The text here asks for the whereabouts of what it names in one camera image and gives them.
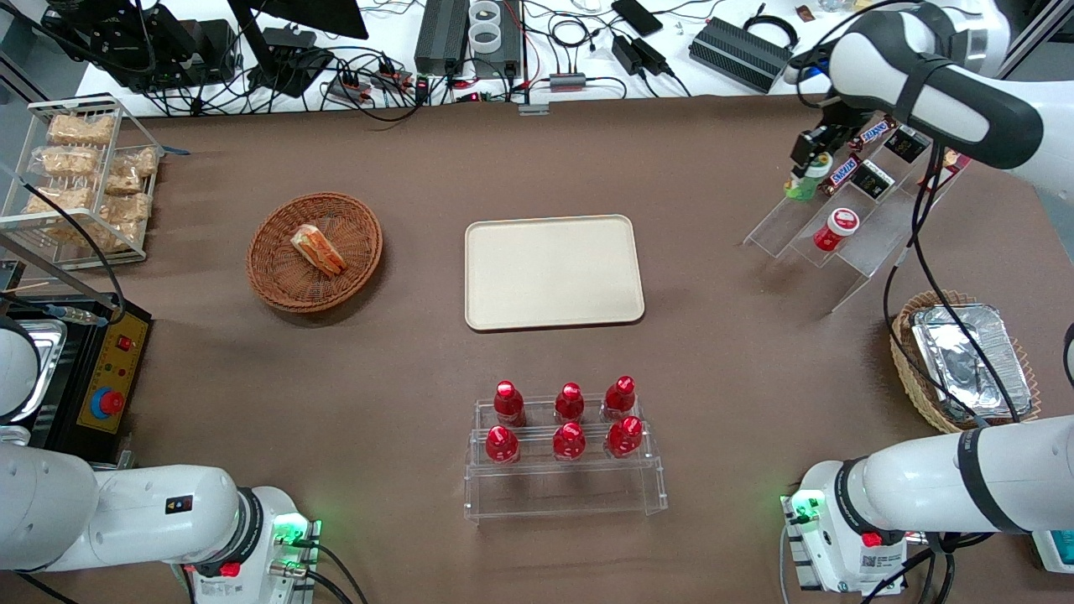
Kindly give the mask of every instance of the emergency stop button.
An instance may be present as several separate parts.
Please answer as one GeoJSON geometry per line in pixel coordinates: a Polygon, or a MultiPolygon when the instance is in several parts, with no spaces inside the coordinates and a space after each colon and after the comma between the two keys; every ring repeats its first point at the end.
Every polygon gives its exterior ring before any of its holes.
{"type": "Polygon", "coordinates": [[[97,419],[108,419],[110,417],[124,411],[127,400],[122,392],[117,392],[105,386],[93,392],[93,398],[89,401],[89,411],[97,419]]]}

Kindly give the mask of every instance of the smartphone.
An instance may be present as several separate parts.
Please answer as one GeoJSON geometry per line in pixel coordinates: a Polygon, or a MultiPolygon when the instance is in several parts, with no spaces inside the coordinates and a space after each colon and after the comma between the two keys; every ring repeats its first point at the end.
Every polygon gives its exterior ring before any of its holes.
{"type": "Polygon", "coordinates": [[[619,16],[623,17],[623,20],[642,38],[659,31],[664,27],[664,24],[642,6],[638,0],[615,0],[611,3],[611,10],[619,13],[619,16]]]}

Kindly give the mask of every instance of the brown table surface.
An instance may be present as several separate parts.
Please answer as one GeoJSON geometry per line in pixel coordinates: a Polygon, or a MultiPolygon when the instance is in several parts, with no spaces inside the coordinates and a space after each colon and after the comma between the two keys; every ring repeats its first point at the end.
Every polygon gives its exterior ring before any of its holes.
{"type": "MultiPolygon", "coordinates": [[[[743,236],[781,197],[787,153],[817,114],[792,99],[624,101],[149,121],[189,148],[166,160],[149,259],[119,270],[156,327],[131,406],[142,465],[226,469],[324,520],[324,543],[375,604],[778,602],[778,495],[813,463],[933,430],[895,373],[883,276],[842,294],[772,265],[743,236]],[[345,312],[282,318],[250,291],[255,229],[293,197],[337,190],[386,234],[381,273],[345,312]],[[463,319],[463,232],[476,220],[621,213],[634,222],[647,314],[636,325],[479,334],[463,319]],[[463,518],[473,402],[635,376],[664,455],[670,508],[645,518],[463,518]]],[[[1071,413],[1060,349],[1071,263],[1033,190],[974,164],[923,241],[940,282],[998,306],[1071,413]]],[[[105,288],[103,282],[95,282],[105,288]]],[[[926,288],[916,264],[894,304],[926,288]]],[[[958,556],[952,603],[1070,602],[1074,577],[1032,566],[1025,537],[958,556]]],[[[328,565],[324,572],[332,576],[328,565]]],[[[185,601],[159,563],[44,575],[83,604],[185,601]]],[[[795,603],[856,602],[804,593],[795,603]]],[[[917,598],[919,580],[895,601],[917,598]]],[[[46,602],[0,577],[11,602],[46,602]]],[[[331,596],[318,593],[320,602],[331,596]]]]}

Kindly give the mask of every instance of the snickers bar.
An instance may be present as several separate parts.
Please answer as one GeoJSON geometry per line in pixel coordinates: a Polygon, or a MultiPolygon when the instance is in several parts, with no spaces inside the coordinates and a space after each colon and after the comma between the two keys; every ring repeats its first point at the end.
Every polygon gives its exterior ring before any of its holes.
{"type": "Polygon", "coordinates": [[[866,130],[860,135],[854,136],[850,143],[846,143],[846,146],[851,147],[853,150],[859,152],[866,148],[866,145],[876,142],[887,132],[895,130],[898,124],[896,124],[895,118],[889,115],[885,115],[884,119],[882,119],[879,124],[866,130]]]}
{"type": "Polygon", "coordinates": [[[857,169],[860,166],[861,166],[861,159],[859,159],[858,156],[852,153],[851,157],[846,158],[846,161],[844,161],[842,166],[837,168],[836,171],[831,173],[831,175],[825,178],[824,182],[821,183],[821,186],[817,188],[821,189],[821,192],[823,192],[824,195],[831,197],[832,195],[836,193],[836,190],[839,189],[840,186],[842,186],[843,183],[848,181],[851,176],[854,175],[854,172],[857,171],[857,169]]]}

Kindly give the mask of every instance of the white roll of tape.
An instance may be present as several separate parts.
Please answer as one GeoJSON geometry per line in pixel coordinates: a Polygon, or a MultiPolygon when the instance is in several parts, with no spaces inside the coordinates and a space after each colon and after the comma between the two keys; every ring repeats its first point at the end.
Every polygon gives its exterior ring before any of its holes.
{"type": "Polygon", "coordinates": [[[489,21],[478,21],[471,25],[469,39],[470,48],[475,53],[481,53],[482,55],[495,53],[499,49],[499,44],[503,42],[499,38],[499,26],[489,21]]]}
{"type": "Polygon", "coordinates": [[[470,2],[470,25],[491,23],[499,25],[499,4],[492,0],[474,0],[470,2]]]}

